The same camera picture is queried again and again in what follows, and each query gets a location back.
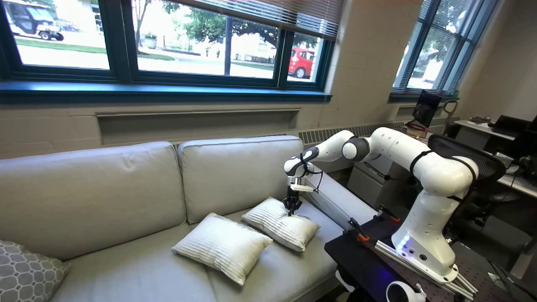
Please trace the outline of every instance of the window blind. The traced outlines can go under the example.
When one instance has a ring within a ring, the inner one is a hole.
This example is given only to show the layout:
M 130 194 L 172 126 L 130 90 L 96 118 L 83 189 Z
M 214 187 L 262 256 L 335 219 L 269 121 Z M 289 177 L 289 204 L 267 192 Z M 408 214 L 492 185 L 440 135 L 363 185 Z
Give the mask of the window blind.
M 175 0 L 179 4 L 335 39 L 345 0 Z

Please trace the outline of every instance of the window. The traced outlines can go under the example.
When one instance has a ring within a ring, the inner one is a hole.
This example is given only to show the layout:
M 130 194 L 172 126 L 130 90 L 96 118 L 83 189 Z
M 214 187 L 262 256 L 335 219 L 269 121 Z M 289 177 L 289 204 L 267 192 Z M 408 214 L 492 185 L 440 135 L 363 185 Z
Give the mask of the window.
M 318 93 L 343 9 L 343 0 L 2 4 L 0 36 L 14 38 L 0 41 L 6 80 Z
M 405 48 L 393 96 L 454 96 L 497 0 L 425 0 Z

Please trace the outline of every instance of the red vehicle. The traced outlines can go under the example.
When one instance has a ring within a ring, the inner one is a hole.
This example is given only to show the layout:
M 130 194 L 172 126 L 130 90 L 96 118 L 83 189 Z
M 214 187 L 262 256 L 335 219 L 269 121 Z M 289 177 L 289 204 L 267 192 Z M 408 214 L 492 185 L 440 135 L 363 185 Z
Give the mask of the red vehicle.
M 306 80 L 313 76 L 316 53 L 309 49 L 293 49 L 289 61 L 289 74 Z

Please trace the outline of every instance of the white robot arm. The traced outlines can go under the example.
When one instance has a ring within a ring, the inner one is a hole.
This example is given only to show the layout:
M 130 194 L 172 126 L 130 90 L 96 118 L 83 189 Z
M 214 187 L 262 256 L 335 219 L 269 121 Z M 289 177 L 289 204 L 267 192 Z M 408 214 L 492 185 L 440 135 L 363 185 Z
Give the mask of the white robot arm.
M 410 215 L 392 237 L 398 257 L 440 284 L 452 283 L 459 277 L 459 269 L 444 229 L 479 175 L 472 160 L 442 158 L 427 145 L 388 128 L 377 130 L 370 138 L 356 138 L 351 132 L 341 132 L 301 158 L 286 162 L 284 170 L 291 177 L 289 195 L 311 192 L 303 185 L 303 178 L 316 173 L 311 165 L 314 160 L 345 157 L 363 162 L 380 155 L 407 168 L 424 187 Z

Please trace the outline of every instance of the couch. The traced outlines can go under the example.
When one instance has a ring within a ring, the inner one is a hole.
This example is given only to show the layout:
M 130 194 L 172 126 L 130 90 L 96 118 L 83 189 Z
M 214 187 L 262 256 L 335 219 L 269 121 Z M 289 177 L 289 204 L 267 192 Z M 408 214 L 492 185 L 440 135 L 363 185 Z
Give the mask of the couch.
M 0 241 L 69 266 L 54 302 L 318 301 L 338 286 L 325 244 L 375 215 L 330 177 L 298 212 L 321 225 L 306 254 L 273 244 L 244 288 L 172 252 L 209 214 L 283 200 L 283 163 L 301 152 L 267 137 L 0 160 Z

